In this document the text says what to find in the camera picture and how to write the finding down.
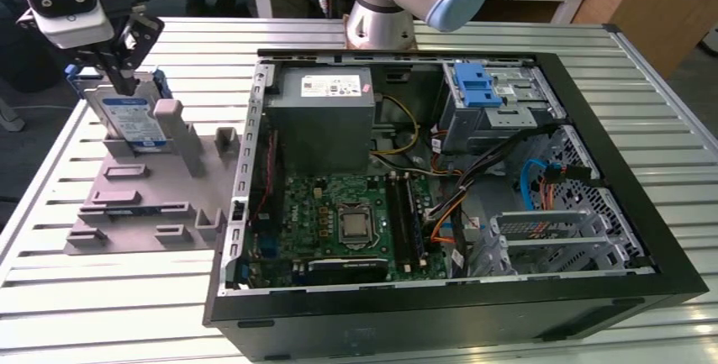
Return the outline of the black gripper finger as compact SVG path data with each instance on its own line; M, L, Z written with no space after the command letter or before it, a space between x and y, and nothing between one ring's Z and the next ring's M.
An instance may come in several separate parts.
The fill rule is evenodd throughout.
M122 77L122 95L134 93L138 80L134 70L144 62L152 46L164 30L164 22L152 16L133 13L120 35L120 75Z
M104 72L117 94L126 93L126 78L122 75L125 51L110 42L100 42L70 49L70 54L82 66L92 66Z

